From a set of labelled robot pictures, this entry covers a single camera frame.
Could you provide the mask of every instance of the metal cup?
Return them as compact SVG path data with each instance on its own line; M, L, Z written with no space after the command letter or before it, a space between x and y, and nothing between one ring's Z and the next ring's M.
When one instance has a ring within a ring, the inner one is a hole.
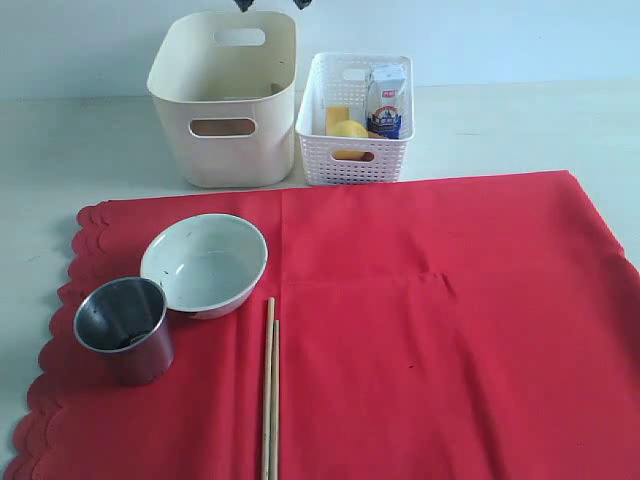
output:
M143 385L173 362L162 288L146 278L106 283L89 295L73 319L81 345L100 353L125 385Z

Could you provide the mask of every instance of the plastic bin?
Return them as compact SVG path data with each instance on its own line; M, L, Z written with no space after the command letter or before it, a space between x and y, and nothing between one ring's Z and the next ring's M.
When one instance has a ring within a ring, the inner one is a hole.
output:
M258 187L293 165L295 23L274 12L195 13L176 21L147 88L184 177Z
M378 64L400 64L407 73L402 126L398 140L329 137L325 135L329 106L349 107L351 118L365 122L366 75ZM311 185L395 182L409 140L413 138L413 75L411 60L387 55L320 53L313 58L296 122L307 182ZM368 161L336 160L332 152L369 152Z

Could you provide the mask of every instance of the white table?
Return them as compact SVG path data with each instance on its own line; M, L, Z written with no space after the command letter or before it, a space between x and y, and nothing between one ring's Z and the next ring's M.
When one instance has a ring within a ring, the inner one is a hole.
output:
M569 169L640 265L640 80L420 88L403 180ZM300 162L273 188L303 186ZM0 468L85 205L202 192L149 98L0 103Z

